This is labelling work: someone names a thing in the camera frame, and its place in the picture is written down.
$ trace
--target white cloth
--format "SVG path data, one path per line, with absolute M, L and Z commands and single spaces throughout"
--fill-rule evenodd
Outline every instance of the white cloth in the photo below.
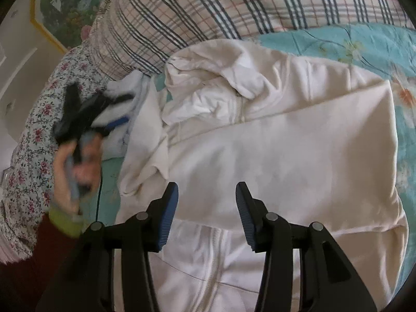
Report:
M 103 141 L 103 160 L 114 157 L 123 157 L 127 151 L 127 144 L 132 131 L 134 119 L 140 112 L 141 106 L 147 96 L 150 78 L 138 70 L 133 70 L 120 81 L 110 81 L 105 93 L 111 97 L 132 93 L 134 98 L 109 106 L 98 116 L 92 126 L 106 126 L 124 116 L 129 118 L 128 123 L 116 127 Z
M 397 135 L 388 81 L 326 59 L 237 40 L 181 50 L 166 65 L 173 101 L 154 88 L 137 117 L 116 223 L 179 186 L 169 240 L 151 255 L 162 311 L 253 311 L 264 255 L 247 245 L 235 201 L 253 197 L 287 221 L 320 221 L 377 307 L 391 299 L 408 226 L 395 189 Z M 119 254 L 116 310 L 122 310 Z M 293 311 L 299 299 L 294 271 Z

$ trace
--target pillowcase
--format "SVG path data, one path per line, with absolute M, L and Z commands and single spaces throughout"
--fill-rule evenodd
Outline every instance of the pillowcase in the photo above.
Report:
M 200 41 L 368 22 L 413 29 L 398 0 L 104 0 L 90 41 L 98 70 L 118 80 L 159 74 Z

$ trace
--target light blue bedspread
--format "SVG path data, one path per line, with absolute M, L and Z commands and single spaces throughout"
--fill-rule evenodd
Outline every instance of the light blue bedspread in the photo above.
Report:
M 393 84 L 396 86 L 393 93 L 399 139 L 396 187 L 409 223 L 408 247 L 397 286 L 400 288 L 416 262 L 416 32 L 383 24 L 366 24 L 266 34 L 247 40 L 294 55 L 355 64 L 397 82 Z M 103 163 L 104 177 L 113 180 L 103 182 L 99 206 L 99 220 L 106 224 L 114 222 L 119 208 L 114 186 L 120 166 L 119 159 Z M 96 202 L 92 202 L 92 221 L 95 220 L 95 207 Z

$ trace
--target black cable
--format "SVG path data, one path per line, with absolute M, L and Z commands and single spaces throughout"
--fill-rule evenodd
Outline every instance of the black cable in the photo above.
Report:
M 98 190 L 98 198 L 97 198 L 97 210 L 95 212 L 95 221 L 98 221 L 98 209 L 100 207 L 100 197 L 101 197 L 101 188 L 103 186 L 103 169 L 101 168 L 101 182 L 100 182 L 100 189 Z

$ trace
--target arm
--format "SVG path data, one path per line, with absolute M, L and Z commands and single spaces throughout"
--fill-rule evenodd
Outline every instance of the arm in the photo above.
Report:
M 0 300 L 1 311 L 34 311 L 49 281 L 81 234 L 80 205 L 71 201 L 64 171 L 65 160 L 74 149 L 75 143 L 65 144 L 55 155 L 54 199 L 38 227 L 32 257 L 0 264 L 0 297 L 14 297 L 14 301 Z M 82 153 L 87 161 L 74 167 L 74 176 L 80 184 L 91 185 L 94 193 L 101 177 L 101 138 L 97 136 Z

